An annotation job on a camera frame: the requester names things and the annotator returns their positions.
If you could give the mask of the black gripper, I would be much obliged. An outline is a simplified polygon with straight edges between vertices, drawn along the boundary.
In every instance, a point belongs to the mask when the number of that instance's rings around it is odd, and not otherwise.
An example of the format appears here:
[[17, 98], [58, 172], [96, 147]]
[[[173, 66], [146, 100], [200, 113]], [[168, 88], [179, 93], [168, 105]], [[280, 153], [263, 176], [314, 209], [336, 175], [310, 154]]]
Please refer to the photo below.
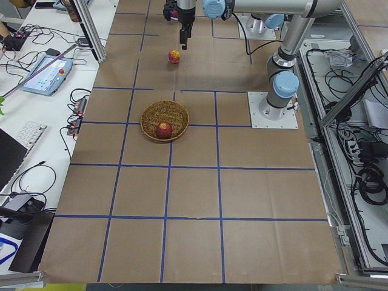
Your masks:
[[179, 31], [181, 49], [187, 49], [187, 38], [191, 38], [192, 24], [195, 21], [195, 0], [177, 0], [178, 21], [186, 25]]
[[163, 15], [167, 21], [178, 20], [178, 6], [176, 0], [166, 0], [163, 8]]

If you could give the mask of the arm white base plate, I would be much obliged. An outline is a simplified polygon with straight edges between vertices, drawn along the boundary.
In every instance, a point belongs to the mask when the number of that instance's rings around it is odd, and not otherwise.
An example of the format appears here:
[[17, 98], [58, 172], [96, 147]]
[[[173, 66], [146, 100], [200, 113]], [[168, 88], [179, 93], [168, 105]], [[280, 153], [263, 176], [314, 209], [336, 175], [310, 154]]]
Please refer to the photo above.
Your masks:
[[239, 38], [271, 41], [276, 39], [274, 29], [269, 29], [264, 25], [262, 20], [257, 20], [251, 16], [239, 17], [241, 25], [238, 25]]
[[292, 101], [282, 109], [267, 102], [267, 92], [247, 92], [251, 126], [253, 129], [298, 130]]

